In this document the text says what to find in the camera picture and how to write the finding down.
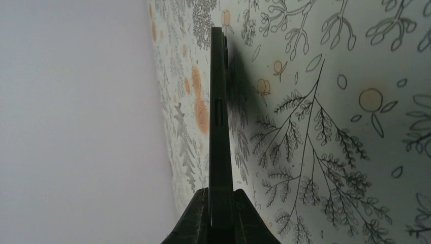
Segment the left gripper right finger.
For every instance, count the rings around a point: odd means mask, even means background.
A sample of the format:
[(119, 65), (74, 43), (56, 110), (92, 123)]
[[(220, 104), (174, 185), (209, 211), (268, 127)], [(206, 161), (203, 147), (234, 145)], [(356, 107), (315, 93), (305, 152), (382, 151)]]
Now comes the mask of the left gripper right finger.
[(280, 244), (242, 189), (234, 191), (234, 236), (238, 244)]

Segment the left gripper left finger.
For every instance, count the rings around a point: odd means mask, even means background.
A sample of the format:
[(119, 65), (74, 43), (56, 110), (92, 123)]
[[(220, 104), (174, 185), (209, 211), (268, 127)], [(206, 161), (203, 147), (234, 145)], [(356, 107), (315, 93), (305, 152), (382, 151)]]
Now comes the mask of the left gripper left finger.
[(208, 244), (208, 188), (196, 191), (162, 244)]

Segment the black phone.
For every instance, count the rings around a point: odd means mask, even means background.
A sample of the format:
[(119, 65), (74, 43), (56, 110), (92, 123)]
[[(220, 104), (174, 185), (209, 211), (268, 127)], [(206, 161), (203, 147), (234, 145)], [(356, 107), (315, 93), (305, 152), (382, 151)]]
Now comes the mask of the black phone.
[(229, 140), (227, 47), (221, 27), (211, 28), (209, 107), (209, 217), (216, 232), (233, 232), (233, 179)]

